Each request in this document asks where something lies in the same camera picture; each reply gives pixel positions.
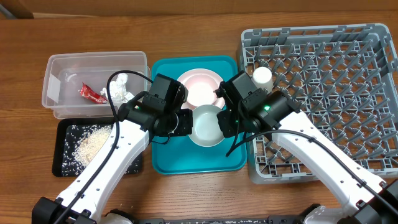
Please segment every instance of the black mount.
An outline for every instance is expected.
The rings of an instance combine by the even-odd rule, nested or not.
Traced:
[[[188,90],[178,81],[157,74],[149,92],[141,92],[142,102],[123,103],[118,111],[119,120],[141,125],[143,131],[154,136],[186,136],[192,133],[192,110],[181,110]]]
[[[239,133],[260,133],[278,129],[279,121],[291,112],[300,111],[299,105],[281,91],[268,94],[257,88],[246,72],[240,72],[227,82],[221,82],[216,94],[218,98],[223,97],[226,103],[226,110],[217,114],[218,124],[225,138],[236,134],[238,117]]]
[[[390,185],[385,182],[380,183],[383,188],[379,195],[398,209],[398,180]],[[391,224],[398,223],[395,217],[377,198],[373,198],[368,203],[362,201],[356,204],[359,210],[351,217],[342,218],[337,224]]]
[[[41,197],[35,204],[32,210],[32,224],[53,224],[61,213],[66,209],[61,205],[62,198],[57,198],[52,201],[48,198]],[[84,210],[82,213],[77,213],[70,210],[67,218],[72,218],[71,223],[74,224],[97,224],[96,221],[90,219],[91,212]]]

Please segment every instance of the wood grain surface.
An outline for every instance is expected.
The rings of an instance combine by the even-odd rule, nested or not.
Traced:
[[[73,180],[51,173],[59,120],[41,105],[51,55],[142,50],[149,66],[170,57],[236,58],[244,29],[371,22],[386,24],[398,43],[397,11],[0,21],[0,223],[30,223],[38,199],[54,199]],[[266,217],[297,214],[312,203],[338,206],[321,182],[255,185],[246,167],[163,176],[152,168],[148,149],[144,171],[123,177],[105,212],[119,208],[137,218],[167,219]]]
[[[34,14],[87,16],[171,16],[262,12],[397,10],[396,0],[0,0],[24,5]]]

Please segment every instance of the plastic bin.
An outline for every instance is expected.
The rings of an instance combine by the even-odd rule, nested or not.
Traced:
[[[80,90],[84,83],[99,94],[112,73],[119,70],[133,70],[145,76],[150,74],[144,52],[53,55],[45,71],[42,104],[53,109],[58,119],[112,116],[109,104],[94,104],[80,96]],[[133,95],[147,90],[147,86],[148,82],[143,78],[128,76],[126,89]]]
[[[301,103],[315,126],[359,165],[398,176],[398,58],[384,24],[249,29],[239,67],[272,71],[276,89]],[[257,138],[248,144],[257,184],[317,180],[289,151]]]

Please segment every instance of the white cylinder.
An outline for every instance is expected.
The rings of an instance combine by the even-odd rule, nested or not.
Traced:
[[[253,72],[252,80],[258,88],[267,90],[269,93],[272,92],[274,87],[272,81],[272,72],[269,68],[259,67]]]

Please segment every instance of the red wrapper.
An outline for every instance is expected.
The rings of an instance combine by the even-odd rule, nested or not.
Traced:
[[[94,92],[88,85],[83,83],[83,88],[80,90],[80,95],[86,99],[91,100],[97,104],[106,103],[106,98]]]

